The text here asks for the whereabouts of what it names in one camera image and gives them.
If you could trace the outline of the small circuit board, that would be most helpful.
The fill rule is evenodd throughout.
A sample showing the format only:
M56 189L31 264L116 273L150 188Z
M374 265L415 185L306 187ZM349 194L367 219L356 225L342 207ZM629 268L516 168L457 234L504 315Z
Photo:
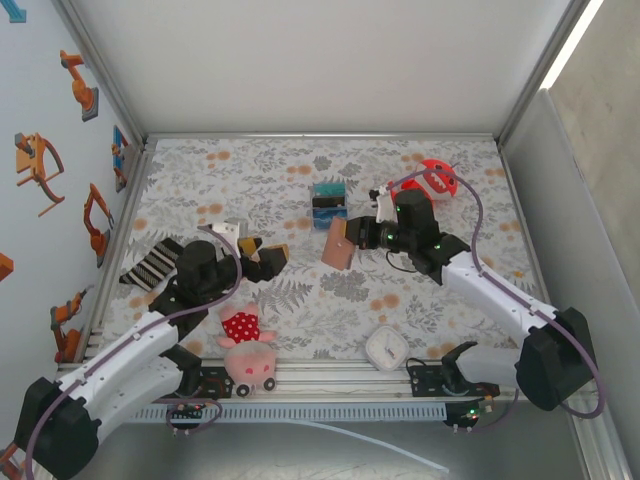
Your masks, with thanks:
M445 419L443 424L449 427L454 434L471 432L480 419L491 414L494 410L494 401L487 397L476 398L460 402L447 402L445 404Z
M177 404L167 410L165 423L172 431L174 437L177 437L179 434L190 436L202 425L199 419L202 417L202 411L205 408L205 404ZM176 425L174 423L175 419L195 420L195 423Z

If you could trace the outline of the wide aluminium frame rail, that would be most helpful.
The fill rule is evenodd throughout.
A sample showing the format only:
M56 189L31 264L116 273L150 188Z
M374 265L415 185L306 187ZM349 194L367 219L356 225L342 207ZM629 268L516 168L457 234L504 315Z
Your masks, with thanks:
M89 364L58 378L59 387L73 399L82 398L95 412L113 400L119 408L126 405L146 406L158 403L180 389L184 372L171 360L156 357L144 366L133 362L118 364L111 359L94 373ZM183 402L245 403L374 403L417 401L417 382L405 368L393 372L376 370L365 361L279 362L276 364L275 389L261 387L250 390L246 397L236 393L227 377L211 382L196 374L195 389L180 394Z

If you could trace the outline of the aluminium frame post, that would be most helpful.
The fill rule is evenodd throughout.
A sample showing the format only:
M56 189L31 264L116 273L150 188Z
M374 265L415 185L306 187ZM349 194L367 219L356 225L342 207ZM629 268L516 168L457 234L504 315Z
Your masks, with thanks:
M585 13L592 0L569 0L560 20L546 42L542 53L519 94L517 101L508 115L502 129L495 137L498 149L501 150L513 135L515 128L524 115L533 97L542 86L543 80L551 71L553 63L558 59L561 49L575 30L576 25Z
M81 56L88 61L89 69L93 72L100 87L103 88L110 105L122 122L129 139L139 147L143 147L147 134L144 132L140 122L128 107L123 92L111 74L106 57L98 48L98 44L93 39L88 24L83 19L79 9L75 5L75 0L49 0L71 35L74 43L80 50Z

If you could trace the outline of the blue orange machine wall sticker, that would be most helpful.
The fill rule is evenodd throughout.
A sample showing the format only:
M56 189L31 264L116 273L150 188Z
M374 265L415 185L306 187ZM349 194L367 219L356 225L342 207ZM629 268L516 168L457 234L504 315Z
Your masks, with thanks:
M113 126L113 137L111 144L112 168L115 175L115 191L117 193L124 190L128 183L129 163L126 159L129 142L117 125Z

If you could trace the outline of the blue credit card stack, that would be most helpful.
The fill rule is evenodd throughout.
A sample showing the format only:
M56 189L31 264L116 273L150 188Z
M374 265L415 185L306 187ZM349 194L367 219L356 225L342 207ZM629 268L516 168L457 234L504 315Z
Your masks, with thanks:
M317 230L328 230L334 218L346 219L348 209L346 207L314 208L312 210L312 224Z

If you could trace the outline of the white square clock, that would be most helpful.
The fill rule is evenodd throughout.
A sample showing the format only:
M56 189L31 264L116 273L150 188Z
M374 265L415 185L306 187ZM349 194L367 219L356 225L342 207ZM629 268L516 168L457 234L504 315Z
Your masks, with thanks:
M398 331L383 325L367 339L365 354L377 370L391 372L408 358L409 345Z

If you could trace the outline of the orange claw wall sticker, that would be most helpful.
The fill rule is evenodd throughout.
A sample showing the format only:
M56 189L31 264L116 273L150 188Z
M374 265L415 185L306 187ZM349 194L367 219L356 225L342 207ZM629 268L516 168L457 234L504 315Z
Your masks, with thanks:
M18 187L33 181L45 194L50 204L38 213L42 217L61 204L64 196L56 195L49 182L65 172L64 164L53 144L39 133L24 135L17 133L14 136L16 147L16 172L18 174L27 173L27 176L19 180ZM52 157L56 165L56 171L48 174L45 168L45 156Z

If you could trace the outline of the pink leather card holder wallet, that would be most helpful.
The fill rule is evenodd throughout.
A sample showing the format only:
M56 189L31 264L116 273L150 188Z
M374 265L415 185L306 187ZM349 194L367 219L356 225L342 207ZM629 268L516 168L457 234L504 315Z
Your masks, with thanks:
M334 217L328 230L321 262L339 271L351 268L355 245L345 236L347 221Z

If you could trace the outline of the black white striped sock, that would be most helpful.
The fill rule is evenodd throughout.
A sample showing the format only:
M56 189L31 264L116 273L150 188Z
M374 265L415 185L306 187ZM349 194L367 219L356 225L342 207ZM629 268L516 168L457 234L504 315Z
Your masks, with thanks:
M184 247L171 238L158 242L138 263L119 277L119 283L146 292L155 289L176 268Z

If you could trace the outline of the red shark plush toy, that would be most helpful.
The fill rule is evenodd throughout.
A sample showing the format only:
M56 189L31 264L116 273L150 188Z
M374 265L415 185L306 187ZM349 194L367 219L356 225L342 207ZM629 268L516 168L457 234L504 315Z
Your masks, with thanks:
M449 173L454 174L454 169L448 163L429 158L417 164L414 171L424 171L424 174L406 180L396 187L392 187L392 182L389 183L392 198L400 191L412 189L423 192L431 201L449 200L456 195L458 182L449 176Z

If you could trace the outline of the white plastic tube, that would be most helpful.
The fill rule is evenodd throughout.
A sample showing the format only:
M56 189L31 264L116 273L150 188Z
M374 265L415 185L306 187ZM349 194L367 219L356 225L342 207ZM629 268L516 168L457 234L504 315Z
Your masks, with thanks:
M385 442L383 440L377 439L377 438L373 438L367 435L363 435L351 430L347 430L341 427L337 427L337 426L333 426L333 425L329 425L329 424L323 424L323 423L317 423L317 422L311 422L311 421L305 421L305 420L284 420L283 424L287 424L287 425L295 425L295 426L301 426L301 427L305 427L305 428L311 428L311 429L316 429L316 430L323 430L323 431L327 431L327 432L332 432L338 435L343 435L352 439L356 439L358 441L362 441L365 442L369 445L374 445L376 447L394 452L398 455L401 455L405 458L408 458L412 461L415 461L417 463L420 463L423 466L435 469L443 474L449 474L450 473L450 469L444 465L441 465L439 463L436 463L434 461L431 461L423 456L417 455L413 452L410 452L406 449L403 449L397 445Z

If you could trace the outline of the clear acrylic card stand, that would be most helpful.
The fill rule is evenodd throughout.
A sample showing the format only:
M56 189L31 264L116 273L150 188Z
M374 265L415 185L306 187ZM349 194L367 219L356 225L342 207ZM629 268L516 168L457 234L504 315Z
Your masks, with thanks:
M311 187L311 218L317 230L328 230L334 218L348 217L344 182L314 183Z

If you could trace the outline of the pink pig plush toy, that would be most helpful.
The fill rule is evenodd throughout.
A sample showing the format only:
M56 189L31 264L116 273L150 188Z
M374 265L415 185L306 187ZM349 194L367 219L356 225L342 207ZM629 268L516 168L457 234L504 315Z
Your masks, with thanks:
M235 385L236 395L247 397L256 389L273 391L277 353L272 343L277 332L262 329L258 305L225 306L219 311L219 319L224 334L216 342L226 350L224 367Z

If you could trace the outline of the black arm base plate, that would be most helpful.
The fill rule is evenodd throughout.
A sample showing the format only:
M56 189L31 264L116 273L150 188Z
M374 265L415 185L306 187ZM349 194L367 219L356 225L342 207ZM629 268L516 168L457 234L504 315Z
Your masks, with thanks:
M491 397L501 394L500 387L491 383L469 383L462 379L455 386L446 384L439 363L426 363L421 359L409 357L405 361L405 370L413 397Z
M202 367L198 396L213 400L232 397L235 383L224 367Z

